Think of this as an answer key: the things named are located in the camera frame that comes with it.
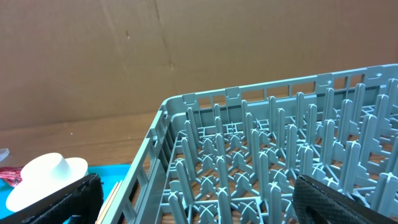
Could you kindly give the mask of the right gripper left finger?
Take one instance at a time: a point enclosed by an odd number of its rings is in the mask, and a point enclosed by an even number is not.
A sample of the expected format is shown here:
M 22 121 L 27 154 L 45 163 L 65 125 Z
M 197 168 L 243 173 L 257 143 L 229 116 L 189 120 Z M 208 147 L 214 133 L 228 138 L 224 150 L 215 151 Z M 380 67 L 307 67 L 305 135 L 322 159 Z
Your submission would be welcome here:
M 98 174 L 88 174 L 80 180 L 54 192 L 8 217 L 1 224 L 90 223 L 97 221 L 103 204 L 103 186 Z

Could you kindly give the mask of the red snack wrapper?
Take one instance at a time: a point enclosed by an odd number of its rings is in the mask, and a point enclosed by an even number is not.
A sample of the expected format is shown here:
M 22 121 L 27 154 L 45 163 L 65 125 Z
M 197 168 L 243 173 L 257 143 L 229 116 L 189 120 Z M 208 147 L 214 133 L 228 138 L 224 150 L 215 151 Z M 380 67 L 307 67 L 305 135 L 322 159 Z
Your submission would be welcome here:
M 21 171 L 23 167 L 1 167 L 1 180 L 11 187 L 22 182 Z

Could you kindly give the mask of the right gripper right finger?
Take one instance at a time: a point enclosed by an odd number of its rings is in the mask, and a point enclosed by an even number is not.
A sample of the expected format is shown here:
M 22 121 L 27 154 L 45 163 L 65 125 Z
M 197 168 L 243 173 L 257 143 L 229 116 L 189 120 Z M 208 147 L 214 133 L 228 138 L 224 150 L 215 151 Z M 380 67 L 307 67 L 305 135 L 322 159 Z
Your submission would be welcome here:
M 307 175 L 297 177 L 292 205 L 300 224 L 397 223 Z

